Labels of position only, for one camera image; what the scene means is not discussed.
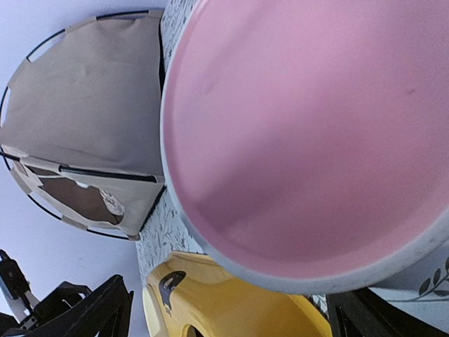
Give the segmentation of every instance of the bowl rim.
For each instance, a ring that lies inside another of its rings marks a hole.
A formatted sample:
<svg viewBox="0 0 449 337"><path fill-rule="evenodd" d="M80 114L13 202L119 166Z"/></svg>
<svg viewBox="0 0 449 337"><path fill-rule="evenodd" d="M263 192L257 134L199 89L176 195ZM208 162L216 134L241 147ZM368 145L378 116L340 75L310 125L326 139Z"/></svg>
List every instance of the bowl rim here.
<svg viewBox="0 0 449 337"><path fill-rule="evenodd" d="M338 275L298 279L268 275L258 272L257 270L251 270L219 252L203 237L203 235L196 229L193 222L189 219L189 216L184 212L173 186L164 142L164 117L166 113L167 91L170 90L170 88L168 88L168 83L170 76L175 72L175 61L179 58L178 49L183 38L185 37L185 31L192 22L192 19L205 8L208 1L209 0L198 0L195 3L183 28L181 29L180 37L176 41L175 47L173 48L173 56L170 60L168 70L166 72L166 80L163 86L160 123L161 159L168 193L173 201L173 205L179 211L181 221L204 250L204 253L211 256L215 262L237 277L272 291L298 294L340 293L360 289L366 286L372 286L373 284L376 284L383 279L406 269L446 242L449 239L449 208L446 209L424 232L414 238L414 240L409 241L406 245L398 248L396 252L391 253L374 263Z"/></svg>

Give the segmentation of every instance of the black plastic part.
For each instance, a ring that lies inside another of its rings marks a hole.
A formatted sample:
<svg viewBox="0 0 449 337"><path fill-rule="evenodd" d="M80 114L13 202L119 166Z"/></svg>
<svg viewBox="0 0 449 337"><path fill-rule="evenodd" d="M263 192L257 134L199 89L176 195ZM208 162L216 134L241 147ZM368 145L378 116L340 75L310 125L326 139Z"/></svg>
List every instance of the black plastic part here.
<svg viewBox="0 0 449 337"><path fill-rule="evenodd" d="M20 326L26 325L29 330L34 330L47 324L70 310L91 293L92 291L87 286L63 282L32 310L31 315L24 319Z"/></svg>
<svg viewBox="0 0 449 337"><path fill-rule="evenodd" d="M448 337L368 288L327 295L333 337Z"/></svg>
<svg viewBox="0 0 449 337"><path fill-rule="evenodd" d="M24 300L25 293L30 291L28 281L15 260L0 250L0 286L12 300Z"/></svg>
<svg viewBox="0 0 449 337"><path fill-rule="evenodd" d="M3 336L8 330L16 329L18 327L19 324L13 316L0 312L0 336Z"/></svg>
<svg viewBox="0 0 449 337"><path fill-rule="evenodd" d="M133 292L115 275L74 307L26 337L127 337Z"/></svg>

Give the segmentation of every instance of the yellow plastic object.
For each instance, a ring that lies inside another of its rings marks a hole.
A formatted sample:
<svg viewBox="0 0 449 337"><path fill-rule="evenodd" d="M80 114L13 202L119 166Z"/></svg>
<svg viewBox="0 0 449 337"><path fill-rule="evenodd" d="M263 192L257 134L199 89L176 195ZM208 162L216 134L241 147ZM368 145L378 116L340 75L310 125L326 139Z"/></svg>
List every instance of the yellow plastic object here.
<svg viewBox="0 0 449 337"><path fill-rule="evenodd" d="M172 253L143 298L151 337L332 336L305 297L253 286L204 255Z"/></svg>

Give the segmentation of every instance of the brown fabric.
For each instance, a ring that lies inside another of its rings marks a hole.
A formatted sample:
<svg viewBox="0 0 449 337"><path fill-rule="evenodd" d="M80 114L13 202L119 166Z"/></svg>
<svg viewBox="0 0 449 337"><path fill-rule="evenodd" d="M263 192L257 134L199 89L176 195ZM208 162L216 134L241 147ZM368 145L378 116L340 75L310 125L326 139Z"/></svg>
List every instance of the brown fabric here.
<svg viewBox="0 0 449 337"><path fill-rule="evenodd" d="M54 176L54 172L33 168L33 172L39 176ZM79 187L73 180L66 178L41 178L41 189L49 193L59 202L70 207L79 215L92 221L107 221L112 225L118 225L123 216L111 214L103 201L98 188Z"/></svg>

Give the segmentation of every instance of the collapsible pet tent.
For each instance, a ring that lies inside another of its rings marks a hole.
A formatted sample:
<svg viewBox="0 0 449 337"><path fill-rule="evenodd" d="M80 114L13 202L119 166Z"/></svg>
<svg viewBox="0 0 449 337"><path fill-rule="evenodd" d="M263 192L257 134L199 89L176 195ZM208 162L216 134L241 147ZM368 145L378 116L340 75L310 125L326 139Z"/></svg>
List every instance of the collapsible pet tent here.
<svg viewBox="0 0 449 337"><path fill-rule="evenodd" d="M8 168L41 208L82 230L138 239L163 189L161 14L106 15L64 29L27 56L5 90Z"/></svg>

